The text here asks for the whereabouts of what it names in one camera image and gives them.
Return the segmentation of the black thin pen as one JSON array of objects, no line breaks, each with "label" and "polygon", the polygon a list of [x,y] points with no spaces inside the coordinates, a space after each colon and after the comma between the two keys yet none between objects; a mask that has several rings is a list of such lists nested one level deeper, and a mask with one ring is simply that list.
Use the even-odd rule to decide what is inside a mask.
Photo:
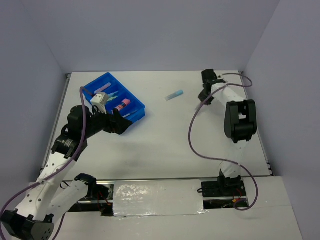
[{"label": "black thin pen", "polygon": [[134,111],[132,111],[132,112],[130,112],[130,113],[127,113],[126,115],[124,115],[124,116],[122,116],[122,117],[123,117],[123,118],[127,118],[127,117],[135,114],[136,112],[138,112],[138,110],[134,110]]}]

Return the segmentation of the pink-capped eraser jar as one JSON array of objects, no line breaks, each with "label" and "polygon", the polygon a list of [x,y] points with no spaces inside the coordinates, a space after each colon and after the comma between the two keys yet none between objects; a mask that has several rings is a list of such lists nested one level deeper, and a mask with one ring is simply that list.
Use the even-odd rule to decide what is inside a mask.
[{"label": "pink-capped eraser jar", "polygon": [[125,107],[127,107],[129,104],[131,103],[130,99],[123,99],[122,102],[116,107],[116,109],[118,111],[121,111],[122,109],[124,109]]}]

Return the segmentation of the blue mini stapler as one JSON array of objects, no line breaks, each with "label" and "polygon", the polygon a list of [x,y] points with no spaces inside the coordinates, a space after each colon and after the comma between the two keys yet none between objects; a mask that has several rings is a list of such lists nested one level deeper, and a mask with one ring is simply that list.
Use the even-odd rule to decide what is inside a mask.
[{"label": "blue mini stapler", "polygon": [[118,91],[115,91],[115,92],[110,93],[108,96],[109,96],[109,98],[116,97],[118,95],[118,93],[119,93]]}]

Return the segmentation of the blue-capped grey marker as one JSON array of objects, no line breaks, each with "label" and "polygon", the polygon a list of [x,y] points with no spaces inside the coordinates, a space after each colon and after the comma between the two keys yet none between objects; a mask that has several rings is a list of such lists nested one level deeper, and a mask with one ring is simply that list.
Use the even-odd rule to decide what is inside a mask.
[{"label": "blue-capped grey marker", "polygon": [[176,98],[176,97],[179,97],[179,96],[181,96],[181,95],[183,95],[183,94],[184,94],[184,91],[183,91],[183,90],[178,90],[178,91],[176,91],[176,92],[174,92],[174,93],[166,96],[166,97],[165,97],[165,100],[166,100],[166,101],[169,101],[169,100],[172,100],[172,99],[174,99],[174,98]]}]

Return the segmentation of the purple highlighter pen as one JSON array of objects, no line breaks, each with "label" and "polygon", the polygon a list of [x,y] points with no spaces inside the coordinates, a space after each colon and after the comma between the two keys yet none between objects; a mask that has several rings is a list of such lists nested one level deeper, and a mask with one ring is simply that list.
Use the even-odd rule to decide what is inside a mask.
[{"label": "purple highlighter pen", "polygon": [[112,84],[110,82],[106,83],[105,85],[103,85],[102,87],[98,88],[97,90],[94,91],[95,94],[99,93],[99,92],[103,92],[104,90],[106,90],[107,88],[109,88]]}]

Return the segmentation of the green highlighter pen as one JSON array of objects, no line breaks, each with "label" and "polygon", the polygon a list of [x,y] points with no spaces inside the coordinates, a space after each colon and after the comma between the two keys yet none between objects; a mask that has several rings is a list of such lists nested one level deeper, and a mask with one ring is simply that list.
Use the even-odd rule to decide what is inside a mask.
[{"label": "green highlighter pen", "polygon": [[111,102],[112,100],[115,100],[117,98],[117,96],[112,96],[107,100],[107,103]]}]

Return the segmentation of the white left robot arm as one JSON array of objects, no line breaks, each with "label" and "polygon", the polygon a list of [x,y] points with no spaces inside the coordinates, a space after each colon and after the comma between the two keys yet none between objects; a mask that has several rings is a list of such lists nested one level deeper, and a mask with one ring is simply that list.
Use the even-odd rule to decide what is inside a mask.
[{"label": "white left robot arm", "polygon": [[48,240],[57,221],[63,219],[77,201],[97,196],[97,179],[85,173],[76,176],[57,194],[66,174],[88,146],[88,138],[101,131],[121,135],[131,125],[117,109],[110,114],[99,112],[96,106],[91,109],[83,105],[73,107],[36,183],[20,191],[26,196],[14,210],[5,207],[1,210],[0,222],[7,232],[20,240]]}]

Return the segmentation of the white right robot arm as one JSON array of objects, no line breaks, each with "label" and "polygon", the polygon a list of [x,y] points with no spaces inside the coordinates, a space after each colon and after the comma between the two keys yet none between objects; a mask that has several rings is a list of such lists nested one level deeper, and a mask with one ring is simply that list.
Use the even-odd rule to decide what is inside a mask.
[{"label": "white right robot arm", "polygon": [[227,86],[227,81],[218,77],[213,69],[201,72],[203,90],[198,95],[201,102],[210,105],[216,100],[225,107],[224,134],[229,140],[229,150],[226,159],[219,167],[217,182],[204,183],[204,197],[231,197],[242,192],[241,163],[248,142],[257,132],[256,103],[246,100]]}]

